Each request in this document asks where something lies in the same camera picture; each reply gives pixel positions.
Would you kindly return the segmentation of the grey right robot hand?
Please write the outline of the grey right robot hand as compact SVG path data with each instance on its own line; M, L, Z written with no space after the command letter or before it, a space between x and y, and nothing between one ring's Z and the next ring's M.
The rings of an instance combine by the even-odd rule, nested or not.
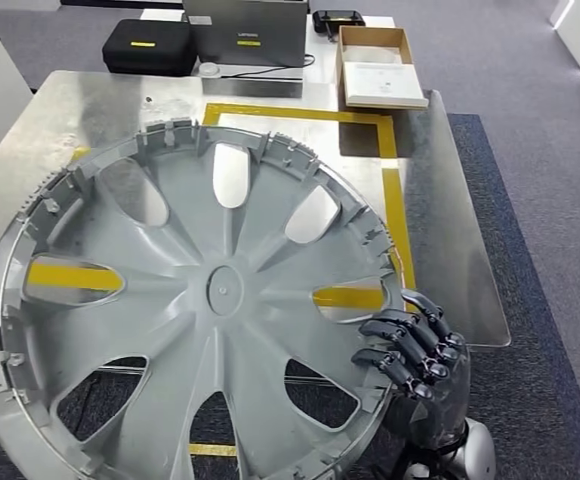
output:
M390 431L426 450L458 442L470 389L466 340L433 301L415 290L403 289L401 296L415 312L387 308L362 323L360 334L383 344L359 350L352 362L391 381L396 393L384 419Z

